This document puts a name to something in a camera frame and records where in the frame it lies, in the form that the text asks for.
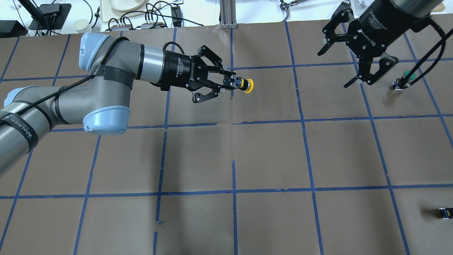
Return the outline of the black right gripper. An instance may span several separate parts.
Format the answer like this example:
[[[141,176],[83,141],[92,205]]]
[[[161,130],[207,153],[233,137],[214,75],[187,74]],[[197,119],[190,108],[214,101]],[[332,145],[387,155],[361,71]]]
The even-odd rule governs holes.
[[[357,19],[347,4],[341,4],[322,28],[325,36],[317,56],[335,42],[344,42],[358,58],[358,73],[343,87],[363,82],[372,85],[398,63],[386,50],[411,27],[411,15],[392,0],[375,0]]]

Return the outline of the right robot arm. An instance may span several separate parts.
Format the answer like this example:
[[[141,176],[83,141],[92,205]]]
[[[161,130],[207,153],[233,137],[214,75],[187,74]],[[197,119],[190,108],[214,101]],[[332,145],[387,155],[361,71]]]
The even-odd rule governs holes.
[[[414,72],[435,50],[440,48],[438,57],[442,57],[446,40],[452,35],[452,31],[445,33],[439,29],[430,16],[440,3],[440,0],[374,0],[359,18],[355,19],[350,1],[342,1],[331,20],[322,28],[325,39],[318,55],[325,54],[334,43],[344,42],[359,60],[357,75],[344,87],[355,82],[372,85],[398,63],[398,58],[386,52],[396,39],[409,29],[417,33],[427,26],[432,26],[440,35],[440,41],[409,73],[393,84],[395,90],[406,89],[419,80],[412,78]]]

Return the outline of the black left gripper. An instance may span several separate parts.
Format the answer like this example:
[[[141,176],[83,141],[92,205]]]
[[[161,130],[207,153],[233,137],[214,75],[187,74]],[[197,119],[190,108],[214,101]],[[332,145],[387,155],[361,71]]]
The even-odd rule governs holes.
[[[197,55],[188,56],[164,49],[163,89],[171,86],[187,89],[192,93],[193,103],[218,97],[223,90],[234,90],[230,82],[216,83],[209,80],[210,73],[236,76],[235,72],[225,70],[222,59],[202,45]]]

